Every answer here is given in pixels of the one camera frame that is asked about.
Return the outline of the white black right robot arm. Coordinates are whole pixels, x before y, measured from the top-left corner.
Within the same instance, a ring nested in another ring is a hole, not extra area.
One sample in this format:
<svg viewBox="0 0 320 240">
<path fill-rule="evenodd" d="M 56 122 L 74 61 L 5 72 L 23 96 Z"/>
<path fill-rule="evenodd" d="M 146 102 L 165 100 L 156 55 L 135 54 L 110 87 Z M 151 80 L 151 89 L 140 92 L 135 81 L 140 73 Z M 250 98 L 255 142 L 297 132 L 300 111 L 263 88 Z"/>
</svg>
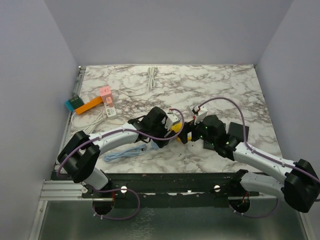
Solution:
<svg viewBox="0 0 320 240">
<path fill-rule="evenodd" d="M 284 200 L 293 209 L 307 213 L 320 194 L 320 179 L 312 165 L 304 160 L 292 161 L 264 151 L 245 142 L 249 127 L 231 122 L 228 127 L 216 115 L 208 115 L 201 122 L 185 122 L 179 138 L 183 143 L 191 134 L 193 142 L 203 140 L 218 155 L 249 165 L 261 172 L 244 171 L 230 182 L 229 189 L 240 196 L 244 192 L 260 192 Z"/>
</svg>

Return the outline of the light blue power strip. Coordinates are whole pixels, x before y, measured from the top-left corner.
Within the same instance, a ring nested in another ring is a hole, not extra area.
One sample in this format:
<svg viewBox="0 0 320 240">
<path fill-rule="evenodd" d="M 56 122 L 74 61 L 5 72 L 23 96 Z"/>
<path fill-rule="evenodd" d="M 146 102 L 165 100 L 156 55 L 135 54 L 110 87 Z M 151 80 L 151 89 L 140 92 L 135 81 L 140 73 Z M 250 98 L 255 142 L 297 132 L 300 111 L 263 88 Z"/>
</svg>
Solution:
<svg viewBox="0 0 320 240">
<path fill-rule="evenodd" d="M 150 147 L 155 151 L 160 148 L 154 141 L 150 142 Z"/>
</svg>

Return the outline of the white tiger cube socket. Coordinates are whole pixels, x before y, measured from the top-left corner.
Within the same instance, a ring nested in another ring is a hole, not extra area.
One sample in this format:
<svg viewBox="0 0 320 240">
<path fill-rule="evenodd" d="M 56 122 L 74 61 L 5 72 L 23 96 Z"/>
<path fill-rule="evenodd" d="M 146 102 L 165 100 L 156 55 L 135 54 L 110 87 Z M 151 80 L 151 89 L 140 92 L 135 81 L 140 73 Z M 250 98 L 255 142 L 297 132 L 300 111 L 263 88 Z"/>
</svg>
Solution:
<svg viewBox="0 0 320 240">
<path fill-rule="evenodd" d="M 180 118 L 174 113 L 168 113 L 165 120 L 164 127 L 167 130 L 170 130 L 173 125 L 176 125 L 180 122 Z"/>
</svg>

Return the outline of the yellow cube socket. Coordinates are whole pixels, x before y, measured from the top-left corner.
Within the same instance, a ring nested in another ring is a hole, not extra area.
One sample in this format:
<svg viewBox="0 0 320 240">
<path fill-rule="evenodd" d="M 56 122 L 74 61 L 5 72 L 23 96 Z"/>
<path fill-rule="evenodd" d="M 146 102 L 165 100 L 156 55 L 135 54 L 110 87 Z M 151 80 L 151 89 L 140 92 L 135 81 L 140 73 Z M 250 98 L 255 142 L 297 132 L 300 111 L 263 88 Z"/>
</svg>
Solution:
<svg viewBox="0 0 320 240">
<path fill-rule="evenodd" d="M 171 127 L 171 130 L 174 131 L 175 133 L 178 133 L 181 130 L 182 126 L 183 126 L 182 123 L 179 122 L 179 123 L 173 125 Z"/>
</svg>

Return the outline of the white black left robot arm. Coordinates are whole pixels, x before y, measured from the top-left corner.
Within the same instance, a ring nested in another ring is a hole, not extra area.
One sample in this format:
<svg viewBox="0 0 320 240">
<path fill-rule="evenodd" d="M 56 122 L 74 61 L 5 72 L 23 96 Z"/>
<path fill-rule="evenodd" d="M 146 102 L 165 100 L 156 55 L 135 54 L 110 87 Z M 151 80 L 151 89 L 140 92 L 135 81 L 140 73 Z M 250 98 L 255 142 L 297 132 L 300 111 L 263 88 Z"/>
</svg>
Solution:
<svg viewBox="0 0 320 240">
<path fill-rule="evenodd" d="M 104 133 L 86 134 L 76 132 L 57 157 L 62 168 L 74 183 L 93 187 L 97 196 L 106 197 L 111 190 L 109 178 L 96 168 L 100 155 L 123 145 L 150 139 L 159 148 L 168 144 L 175 132 L 172 126 L 180 122 L 173 112 L 153 107 L 146 115 L 130 119 L 124 125 Z"/>
</svg>

